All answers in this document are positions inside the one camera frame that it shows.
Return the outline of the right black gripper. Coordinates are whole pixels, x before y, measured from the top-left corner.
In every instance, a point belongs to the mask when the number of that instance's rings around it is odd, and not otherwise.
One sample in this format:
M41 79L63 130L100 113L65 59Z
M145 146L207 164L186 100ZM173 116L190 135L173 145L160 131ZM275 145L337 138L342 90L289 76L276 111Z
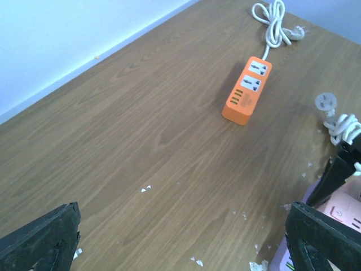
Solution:
M306 204L310 207L323 204L355 173L356 164L360 164L360 134L352 143L342 141L339 144L338 157L328 160L323 175Z

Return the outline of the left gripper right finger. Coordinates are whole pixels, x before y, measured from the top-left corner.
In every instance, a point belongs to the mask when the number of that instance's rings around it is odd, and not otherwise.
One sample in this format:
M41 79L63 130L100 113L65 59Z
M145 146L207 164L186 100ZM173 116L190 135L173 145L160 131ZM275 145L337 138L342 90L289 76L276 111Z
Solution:
M360 233L301 202L293 202L285 223L295 270L360 270Z

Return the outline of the purple power strip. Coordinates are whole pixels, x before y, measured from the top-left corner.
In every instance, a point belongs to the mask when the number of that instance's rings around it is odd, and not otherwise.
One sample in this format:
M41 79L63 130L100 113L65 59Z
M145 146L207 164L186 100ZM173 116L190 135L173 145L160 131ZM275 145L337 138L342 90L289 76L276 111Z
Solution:
M307 190L302 198L303 203L306 203L307 199L309 198L311 193L314 191L314 189L318 183L319 183L319 180L317 180L316 182L314 182L312 185L310 185L307 188ZM272 259L270 265L268 266L268 270L270 270L270 271L294 270L293 262L290 257L290 253L288 251L287 241L286 241L285 237L283 238L282 242L280 243L274 258Z

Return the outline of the orange power strip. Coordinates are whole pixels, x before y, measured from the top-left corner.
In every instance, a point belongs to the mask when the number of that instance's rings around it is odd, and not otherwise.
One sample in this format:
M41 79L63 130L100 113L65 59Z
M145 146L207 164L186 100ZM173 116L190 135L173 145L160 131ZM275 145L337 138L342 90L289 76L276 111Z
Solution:
M236 124L245 125L253 114L271 70L270 62L250 57L228 96L221 115Z

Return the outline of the pink cube socket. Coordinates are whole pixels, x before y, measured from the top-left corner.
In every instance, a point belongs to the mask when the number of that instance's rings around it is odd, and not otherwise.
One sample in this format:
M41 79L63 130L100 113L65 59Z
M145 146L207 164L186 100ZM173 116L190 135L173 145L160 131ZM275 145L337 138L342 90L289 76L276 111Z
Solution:
M360 176L351 176L318 211L360 233Z

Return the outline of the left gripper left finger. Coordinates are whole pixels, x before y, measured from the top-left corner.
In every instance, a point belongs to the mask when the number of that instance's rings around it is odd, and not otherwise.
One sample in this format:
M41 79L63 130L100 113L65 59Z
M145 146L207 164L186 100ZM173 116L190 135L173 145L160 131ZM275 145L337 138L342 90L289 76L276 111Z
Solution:
M70 270L80 241L77 202L63 204L1 238L1 270Z

